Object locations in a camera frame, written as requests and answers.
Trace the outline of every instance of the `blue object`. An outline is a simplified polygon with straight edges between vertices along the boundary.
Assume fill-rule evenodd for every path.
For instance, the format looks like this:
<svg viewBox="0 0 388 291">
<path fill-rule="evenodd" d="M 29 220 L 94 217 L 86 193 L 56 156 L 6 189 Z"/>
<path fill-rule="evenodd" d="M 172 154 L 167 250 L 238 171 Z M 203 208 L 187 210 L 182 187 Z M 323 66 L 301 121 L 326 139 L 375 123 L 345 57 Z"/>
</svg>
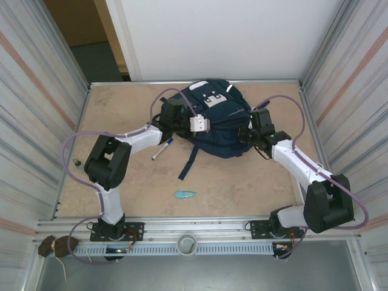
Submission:
<svg viewBox="0 0 388 291">
<path fill-rule="evenodd" d="M 249 112 L 252 108 L 235 86 L 226 80 L 203 80 L 191 84 L 182 92 L 192 104 L 195 112 L 204 115 L 210 121 L 210 130 L 188 139 L 194 148 L 179 179 L 185 178 L 199 149 L 227 159 L 241 156 L 253 146 L 240 142 L 238 138 L 239 128 L 249 125 Z M 171 99 L 174 103 L 184 104 L 186 110 L 190 111 L 179 93 L 169 99 L 162 98 L 161 101 L 166 103 Z"/>
<path fill-rule="evenodd" d="M 195 198 L 198 194 L 192 191 L 177 191 L 175 192 L 175 197 L 177 198 Z"/>
</svg>

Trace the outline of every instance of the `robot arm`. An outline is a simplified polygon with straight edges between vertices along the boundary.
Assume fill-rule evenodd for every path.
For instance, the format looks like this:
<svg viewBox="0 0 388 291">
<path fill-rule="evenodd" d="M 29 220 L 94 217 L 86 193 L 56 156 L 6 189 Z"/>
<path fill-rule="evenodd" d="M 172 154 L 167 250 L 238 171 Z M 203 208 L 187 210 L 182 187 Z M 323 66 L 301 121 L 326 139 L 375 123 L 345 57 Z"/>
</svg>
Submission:
<svg viewBox="0 0 388 291">
<path fill-rule="evenodd" d="M 306 191 L 304 206 L 284 207 L 271 213 L 270 223 L 274 233 L 290 227 L 308 227 L 315 233 L 339 226 L 353 220 L 352 199 L 341 189 L 334 187 L 318 172 L 331 177 L 350 190 L 349 180 L 344 175 L 333 175 L 306 156 L 285 132 L 276 132 L 267 109 L 250 112 L 251 128 L 241 128 L 239 137 L 264 152 L 269 158 L 282 164 Z"/>
<path fill-rule="evenodd" d="M 124 231 L 125 214 L 121 207 L 119 185 L 125 177 L 130 155 L 147 147 L 166 142 L 173 133 L 186 137 L 205 132 L 210 124 L 202 115 L 182 116 L 182 105 L 165 103 L 151 124 L 123 134 L 122 138 L 100 135 L 85 162 L 84 170 L 102 196 L 102 217 L 97 232 L 110 239 L 120 239 Z"/>
</svg>

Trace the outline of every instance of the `backpack logo patch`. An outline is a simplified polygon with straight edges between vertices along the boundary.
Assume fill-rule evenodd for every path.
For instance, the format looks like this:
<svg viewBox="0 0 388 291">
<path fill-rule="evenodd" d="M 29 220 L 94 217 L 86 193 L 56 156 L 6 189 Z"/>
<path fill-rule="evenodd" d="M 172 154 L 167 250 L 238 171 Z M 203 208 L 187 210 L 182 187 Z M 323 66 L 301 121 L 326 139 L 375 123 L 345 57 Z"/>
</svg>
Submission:
<svg viewBox="0 0 388 291">
<path fill-rule="evenodd" d="M 209 97 L 205 97 L 205 104 L 211 108 L 213 107 L 214 105 L 217 105 L 221 102 L 224 102 L 224 101 L 227 101 L 226 97 L 223 96 L 222 94 L 217 94 L 217 95 L 212 95 L 212 96 L 209 96 Z"/>
</svg>

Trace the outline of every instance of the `orange stripe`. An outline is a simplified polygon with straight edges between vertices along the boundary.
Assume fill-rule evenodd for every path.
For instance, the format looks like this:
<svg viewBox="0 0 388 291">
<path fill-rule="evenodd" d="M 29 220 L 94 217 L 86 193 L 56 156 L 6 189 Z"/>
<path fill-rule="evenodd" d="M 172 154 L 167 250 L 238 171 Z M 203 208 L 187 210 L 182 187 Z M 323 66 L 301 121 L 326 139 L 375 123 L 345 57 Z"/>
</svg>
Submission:
<svg viewBox="0 0 388 291">
<path fill-rule="evenodd" d="M 35 236 L 35 229 L 32 229 L 28 226 L 10 221 L 4 218 L 0 218 L 0 229 L 9 230 L 11 232 L 21 233 L 22 235 Z"/>
<path fill-rule="evenodd" d="M 323 111 L 322 115 L 316 120 L 317 126 L 319 126 L 326 115 L 330 112 L 330 110 L 334 107 L 334 105 L 340 100 L 349 86 L 353 83 L 354 79 L 358 76 L 358 74 L 363 70 L 363 68 L 370 62 L 370 60 L 375 56 L 375 54 L 379 51 L 379 49 L 383 46 L 385 41 L 388 39 L 388 27 L 384 29 L 383 33 L 379 36 L 379 38 L 375 41 L 373 46 L 366 53 L 365 57 L 361 60 L 360 64 L 357 66 L 356 70 L 351 74 L 348 80 L 343 84 L 338 93 L 331 100 L 325 111 Z"/>
<path fill-rule="evenodd" d="M 49 103 L 55 108 L 55 110 L 61 115 L 61 117 L 66 121 L 66 123 L 70 126 L 71 129 L 75 128 L 74 122 L 66 115 L 65 111 L 59 106 L 59 104 L 54 100 L 54 97 L 50 94 L 50 92 L 44 87 L 43 83 L 39 78 L 35 75 L 35 73 L 31 70 L 31 68 L 23 61 L 18 52 L 14 49 L 8 39 L 4 36 L 2 32 L 0 32 L 0 44 L 5 48 L 5 50 L 9 53 L 9 55 L 15 60 L 15 62 L 22 68 L 24 73 L 30 78 L 31 82 L 34 83 L 36 88 L 42 92 L 42 94 L 46 97 Z"/>
<path fill-rule="evenodd" d="M 373 229 L 376 229 L 377 227 L 385 226 L 385 225 L 388 225 L 388 214 L 384 214 L 374 219 L 371 219 L 368 222 L 368 224 L 365 227 L 363 227 L 361 232 L 368 232 Z"/>
</svg>

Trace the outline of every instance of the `screw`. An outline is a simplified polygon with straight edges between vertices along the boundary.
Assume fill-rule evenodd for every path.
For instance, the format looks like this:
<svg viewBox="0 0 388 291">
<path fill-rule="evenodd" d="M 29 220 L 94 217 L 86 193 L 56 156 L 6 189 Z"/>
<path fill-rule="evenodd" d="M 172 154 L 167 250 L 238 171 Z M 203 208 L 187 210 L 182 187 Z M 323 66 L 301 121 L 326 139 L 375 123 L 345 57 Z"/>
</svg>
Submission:
<svg viewBox="0 0 388 291">
<path fill-rule="evenodd" d="M 74 160 L 73 160 L 73 163 L 74 163 L 74 165 L 75 165 L 76 167 L 79 167 L 79 166 L 82 165 L 82 162 L 81 162 L 81 161 L 78 161 L 77 159 L 74 159 Z"/>
</svg>

